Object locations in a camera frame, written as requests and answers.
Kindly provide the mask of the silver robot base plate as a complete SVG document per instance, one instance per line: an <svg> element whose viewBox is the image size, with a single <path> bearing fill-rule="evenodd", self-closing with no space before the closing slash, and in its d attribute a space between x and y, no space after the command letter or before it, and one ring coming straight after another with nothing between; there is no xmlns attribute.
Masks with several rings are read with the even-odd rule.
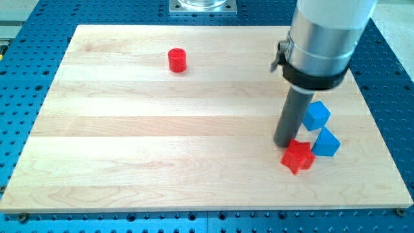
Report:
<svg viewBox="0 0 414 233"><path fill-rule="evenodd" d="M169 0L168 10L173 15L236 14L236 0Z"/></svg>

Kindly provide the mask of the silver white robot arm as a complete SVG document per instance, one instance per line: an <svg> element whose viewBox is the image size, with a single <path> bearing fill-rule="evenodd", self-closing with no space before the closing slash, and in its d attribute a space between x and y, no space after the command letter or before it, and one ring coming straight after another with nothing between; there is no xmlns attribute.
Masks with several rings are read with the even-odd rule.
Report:
<svg viewBox="0 0 414 233"><path fill-rule="evenodd" d="M274 72L287 63L310 76L346 70L377 0L298 0L287 38L280 41Z"/></svg>

